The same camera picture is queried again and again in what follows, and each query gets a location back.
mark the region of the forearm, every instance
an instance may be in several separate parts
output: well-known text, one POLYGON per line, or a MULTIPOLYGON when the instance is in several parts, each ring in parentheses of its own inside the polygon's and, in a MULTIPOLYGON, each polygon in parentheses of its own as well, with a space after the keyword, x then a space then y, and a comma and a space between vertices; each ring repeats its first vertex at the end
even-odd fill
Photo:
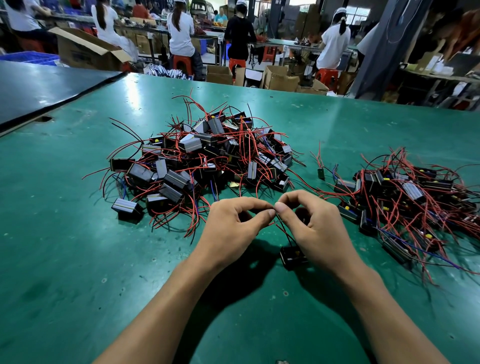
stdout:
POLYGON ((215 275, 193 253, 95 364, 171 363, 190 314, 215 275))
POLYGON ((362 264, 339 278, 380 364, 448 363, 393 299, 377 272, 362 264))

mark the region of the blue shirt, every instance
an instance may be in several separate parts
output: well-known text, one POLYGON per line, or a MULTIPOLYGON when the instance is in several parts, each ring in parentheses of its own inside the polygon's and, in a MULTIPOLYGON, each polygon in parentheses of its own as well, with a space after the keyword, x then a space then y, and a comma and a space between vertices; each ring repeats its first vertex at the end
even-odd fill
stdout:
POLYGON ((218 23, 223 23, 224 20, 228 20, 228 18, 225 14, 223 14, 223 15, 217 14, 217 15, 215 15, 215 19, 213 21, 218 22, 218 23))

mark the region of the green table surface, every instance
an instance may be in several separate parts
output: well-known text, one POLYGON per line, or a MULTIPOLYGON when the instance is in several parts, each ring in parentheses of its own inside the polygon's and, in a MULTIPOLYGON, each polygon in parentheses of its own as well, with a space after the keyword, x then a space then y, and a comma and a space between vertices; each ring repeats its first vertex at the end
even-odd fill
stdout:
MULTIPOLYGON (((188 216, 175 219, 170 232, 151 232, 147 216, 138 225, 119 222, 98 191, 100 173, 81 180, 132 139, 109 117, 148 137, 166 131, 171 115, 186 117, 183 101, 171 97, 190 92, 206 109, 227 101, 248 110, 248 103, 305 153, 307 167, 294 170, 324 189, 308 154, 319 141, 324 163, 338 163, 344 178, 361 168, 360 153, 373 158, 389 146, 452 168, 480 160, 476 113, 130 74, 52 112, 53 121, 0 139, 0 363, 91 362, 195 247, 201 228, 193 245, 178 231, 188 216)), ((475 167, 462 175, 467 184, 479 182, 475 167)), ((108 190, 112 202, 116 188, 108 190)), ((375 239, 345 224, 362 259, 446 357, 479 363, 478 279, 431 267, 438 287, 423 284, 418 271, 405 270, 375 239)), ((286 244, 284 234, 268 227, 217 277, 192 315, 177 363, 369 362, 365 334, 344 294, 312 267, 287 272, 278 258, 286 244)), ((480 270, 471 250, 449 249, 454 261, 480 270)))

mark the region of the electrical component pile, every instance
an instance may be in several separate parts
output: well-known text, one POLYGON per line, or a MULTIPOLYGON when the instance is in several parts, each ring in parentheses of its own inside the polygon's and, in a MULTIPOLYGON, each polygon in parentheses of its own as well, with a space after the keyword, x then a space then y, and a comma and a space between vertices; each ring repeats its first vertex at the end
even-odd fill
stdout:
POLYGON ((325 167, 319 149, 318 176, 325 179, 324 171, 329 171, 335 185, 331 185, 334 192, 314 192, 326 200, 340 199, 338 209, 344 218, 359 224, 360 232, 380 236, 383 248, 399 263, 420 262, 430 281, 427 264, 477 274, 449 260, 446 236, 439 236, 448 233, 455 242, 459 232, 480 238, 479 205, 475 203, 480 192, 465 186, 458 169, 417 167, 408 161, 405 148, 370 162, 362 158, 366 168, 347 181, 338 175, 338 165, 332 171, 325 167))
POLYGON ((227 184, 238 196, 248 187, 257 197, 261 185, 280 192, 292 185, 286 171, 296 159, 282 141, 285 134, 274 132, 259 118, 237 109, 232 112, 234 108, 226 104, 214 109, 219 111, 206 112, 190 97, 179 97, 184 98, 188 117, 185 121, 172 117, 167 133, 143 139, 124 123, 112 123, 135 138, 107 157, 110 167, 103 169, 100 185, 105 197, 108 181, 115 181, 120 197, 112 209, 120 219, 140 221, 144 208, 139 203, 145 204, 156 229, 179 214, 188 214, 192 217, 185 233, 188 237, 206 220, 204 213, 210 204, 205 192, 217 201, 218 192, 227 184), (191 120, 192 104, 204 116, 197 121, 191 120), (132 146, 136 149, 133 155, 117 157, 132 146))

